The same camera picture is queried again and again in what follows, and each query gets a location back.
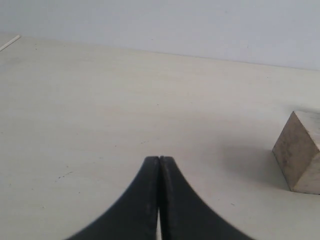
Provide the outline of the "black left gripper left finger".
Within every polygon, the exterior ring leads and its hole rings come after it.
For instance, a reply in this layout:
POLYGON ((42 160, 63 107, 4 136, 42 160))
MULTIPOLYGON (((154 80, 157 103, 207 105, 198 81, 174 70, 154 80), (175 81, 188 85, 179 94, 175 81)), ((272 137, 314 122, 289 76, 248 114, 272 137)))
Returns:
POLYGON ((146 157, 122 196, 105 213, 69 239, 155 240, 159 172, 159 157, 146 157))

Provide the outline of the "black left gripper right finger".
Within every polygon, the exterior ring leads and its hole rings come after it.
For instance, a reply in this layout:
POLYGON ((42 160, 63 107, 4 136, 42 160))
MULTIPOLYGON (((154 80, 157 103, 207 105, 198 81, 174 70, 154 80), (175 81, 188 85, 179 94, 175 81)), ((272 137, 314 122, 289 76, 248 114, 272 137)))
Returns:
POLYGON ((159 215, 163 240, 250 240, 192 189, 175 159, 161 156, 159 215))

